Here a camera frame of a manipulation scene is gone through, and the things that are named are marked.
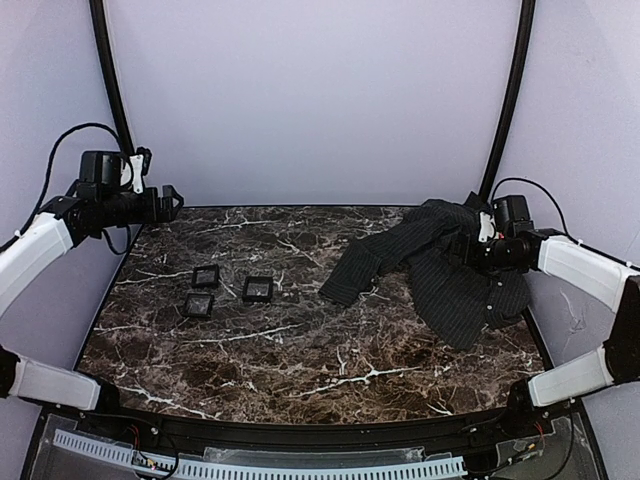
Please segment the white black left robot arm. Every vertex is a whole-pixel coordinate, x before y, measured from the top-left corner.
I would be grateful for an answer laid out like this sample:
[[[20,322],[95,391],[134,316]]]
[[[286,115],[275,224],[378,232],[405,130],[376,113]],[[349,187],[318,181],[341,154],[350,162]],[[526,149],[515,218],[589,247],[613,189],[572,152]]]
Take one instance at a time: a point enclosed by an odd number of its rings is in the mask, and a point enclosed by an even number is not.
[[[70,194],[57,196],[37,210],[26,230],[1,253],[1,308],[19,295],[54,261],[104,230],[173,221],[184,198],[171,185],[148,187],[144,178],[151,154],[132,156],[86,151]],[[103,412],[118,408],[119,391],[106,382],[72,370],[1,351],[1,395]]]

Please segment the dark pinstriped garment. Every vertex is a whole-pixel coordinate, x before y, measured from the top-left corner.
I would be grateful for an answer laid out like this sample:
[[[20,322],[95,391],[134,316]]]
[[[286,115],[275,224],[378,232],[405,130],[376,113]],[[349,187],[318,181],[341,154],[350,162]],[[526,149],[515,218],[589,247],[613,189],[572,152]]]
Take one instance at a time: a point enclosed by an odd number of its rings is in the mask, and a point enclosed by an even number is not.
[[[350,306],[374,278],[406,264],[419,318],[450,347],[469,350],[484,327],[502,329],[517,323],[531,301],[522,274],[480,273],[449,260],[457,235],[478,237],[480,214],[489,211],[475,193],[462,204],[429,199],[394,227],[352,241],[319,293]]]

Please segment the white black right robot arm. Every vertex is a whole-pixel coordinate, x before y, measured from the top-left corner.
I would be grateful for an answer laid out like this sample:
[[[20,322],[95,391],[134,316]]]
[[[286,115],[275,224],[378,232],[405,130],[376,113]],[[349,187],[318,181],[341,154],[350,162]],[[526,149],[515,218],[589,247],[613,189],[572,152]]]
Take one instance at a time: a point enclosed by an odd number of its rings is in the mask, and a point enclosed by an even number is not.
[[[639,268],[598,253],[556,229],[537,229],[526,198],[508,195],[479,213],[476,235],[459,233],[452,260],[482,273],[530,270],[563,280],[615,314],[608,339],[559,367],[515,383],[507,413],[526,415],[639,380]]]

